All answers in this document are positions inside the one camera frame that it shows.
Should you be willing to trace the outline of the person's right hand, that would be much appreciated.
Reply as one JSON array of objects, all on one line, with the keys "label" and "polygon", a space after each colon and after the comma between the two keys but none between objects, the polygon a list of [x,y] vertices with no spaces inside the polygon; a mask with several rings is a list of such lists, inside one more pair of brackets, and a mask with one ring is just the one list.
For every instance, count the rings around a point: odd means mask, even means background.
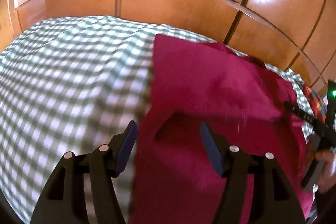
[{"label": "person's right hand", "polygon": [[332,150],[323,150],[315,154],[317,161],[324,161],[325,166],[318,178],[318,192],[325,194],[335,186],[335,152]]}]

